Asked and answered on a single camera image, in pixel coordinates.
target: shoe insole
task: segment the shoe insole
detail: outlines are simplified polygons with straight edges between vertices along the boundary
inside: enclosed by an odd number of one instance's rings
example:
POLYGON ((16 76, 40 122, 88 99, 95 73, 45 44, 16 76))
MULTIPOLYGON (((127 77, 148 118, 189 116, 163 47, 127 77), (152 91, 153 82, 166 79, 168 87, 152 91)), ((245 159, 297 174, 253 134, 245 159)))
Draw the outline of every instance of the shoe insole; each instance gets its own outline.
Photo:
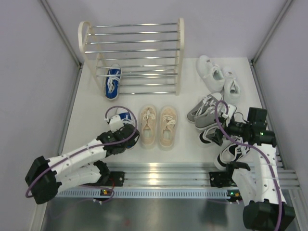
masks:
POLYGON ((144 128, 143 135, 146 138, 152 137, 152 130, 149 127, 148 128, 144 128))
POLYGON ((164 139, 166 139, 166 140, 170 140, 170 139, 172 138, 172 133, 171 133, 171 131, 169 131, 169 130, 164 130, 164 131, 163 131, 163 137, 164 137, 164 139))

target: black and white sneaker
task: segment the black and white sneaker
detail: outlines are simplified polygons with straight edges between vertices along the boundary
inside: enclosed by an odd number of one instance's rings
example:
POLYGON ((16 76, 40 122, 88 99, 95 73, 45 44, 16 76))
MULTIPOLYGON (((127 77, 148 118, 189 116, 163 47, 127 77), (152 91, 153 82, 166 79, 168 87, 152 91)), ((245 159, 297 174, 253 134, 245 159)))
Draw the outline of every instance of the black and white sneaker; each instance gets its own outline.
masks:
MULTIPOLYGON (((242 138, 238 138, 236 141, 243 143, 242 138)), ((248 153, 249 148, 232 143, 227 148, 225 148, 217 157, 215 157, 214 165, 219 170, 225 171, 226 166, 229 162, 237 161, 248 153)))
POLYGON ((213 142, 207 138, 207 135, 213 134, 216 129, 219 129, 218 125, 215 124, 214 126, 206 129, 199 135, 198 144, 200 147, 207 147, 208 145, 212 144, 213 142))

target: sneaker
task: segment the sneaker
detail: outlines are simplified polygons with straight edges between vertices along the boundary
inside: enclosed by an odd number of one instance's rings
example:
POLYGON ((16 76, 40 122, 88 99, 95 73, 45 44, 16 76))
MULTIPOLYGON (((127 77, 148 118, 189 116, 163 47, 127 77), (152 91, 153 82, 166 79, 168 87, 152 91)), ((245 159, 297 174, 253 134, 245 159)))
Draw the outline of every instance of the sneaker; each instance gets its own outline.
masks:
MULTIPOLYGON (((128 112, 128 110, 125 110, 124 108, 118 108, 116 110, 116 114, 118 114, 123 122, 123 124, 131 124, 133 126, 135 126, 133 124, 133 121, 131 119, 130 113, 128 112)), ((134 146, 128 146, 126 149, 130 150, 132 149, 134 146)))
POLYGON ((222 69, 223 75, 226 79, 224 85, 224 99, 229 104, 237 104, 241 97, 241 88, 237 83, 237 76, 229 67, 222 69))
MULTIPOLYGON (((237 139, 238 142, 243 142, 242 138, 237 139)), ((217 157, 215 157, 214 165, 219 170, 225 171, 226 166, 231 161, 238 161, 240 158, 249 153, 249 148, 238 146, 235 143, 230 144, 217 157)))
POLYGON ((165 151, 172 149, 177 121, 177 111, 175 108, 171 106, 163 107, 160 114, 159 143, 165 151))
POLYGON ((207 135, 213 134, 216 129, 218 129, 218 125, 213 125, 212 127, 206 129, 205 131, 203 131, 200 135, 199 135, 199 139, 198 139, 198 144, 201 147, 208 147, 210 144, 214 143, 212 142, 208 137, 206 137, 207 135))
POLYGON ((200 56, 196 68, 199 76, 211 92, 219 92, 225 84, 225 77, 220 67, 214 64, 206 55, 200 56))
POLYGON ((113 64, 114 68, 108 70, 108 75, 114 75, 106 77, 105 81, 105 95, 109 100, 115 100, 119 95, 119 85, 121 80, 121 68, 117 67, 119 64, 113 64))
POLYGON ((222 94, 218 92, 207 95, 187 114, 188 121, 194 123, 196 116, 202 115, 209 107, 215 106, 216 102, 222 99, 222 94))
POLYGON ((140 113, 141 142, 146 149, 153 148, 156 137, 156 109, 153 105, 146 105, 140 113))

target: shoe rack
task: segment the shoe rack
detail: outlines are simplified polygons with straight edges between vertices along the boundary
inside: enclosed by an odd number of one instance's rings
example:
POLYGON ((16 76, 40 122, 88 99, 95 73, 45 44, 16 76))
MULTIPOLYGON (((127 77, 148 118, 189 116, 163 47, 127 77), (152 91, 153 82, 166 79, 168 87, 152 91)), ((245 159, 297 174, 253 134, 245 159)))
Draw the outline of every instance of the shoe rack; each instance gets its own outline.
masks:
POLYGON ((184 20, 93 26, 81 22, 79 49, 104 94, 104 82, 112 64, 119 64, 120 94, 180 93, 184 51, 184 20))

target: gray sneaker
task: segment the gray sneaker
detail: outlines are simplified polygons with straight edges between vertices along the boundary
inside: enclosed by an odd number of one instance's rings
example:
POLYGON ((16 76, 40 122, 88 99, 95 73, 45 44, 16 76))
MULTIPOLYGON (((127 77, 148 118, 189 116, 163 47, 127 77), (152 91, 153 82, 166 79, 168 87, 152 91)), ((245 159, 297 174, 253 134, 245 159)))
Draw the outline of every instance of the gray sneaker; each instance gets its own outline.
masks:
POLYGON ((209 107, 215 107, 216 102, 222 99, 223 95, 219 92, 207 95, 187 114, 188 121, 194 123, 196 116, 199 117, 203 115, 209 107))
POLYGON ((209 107, 202 115, 196 116, 195 126, 198 131, 204 131, 216 123, 215 121, 215 106, 209 107))

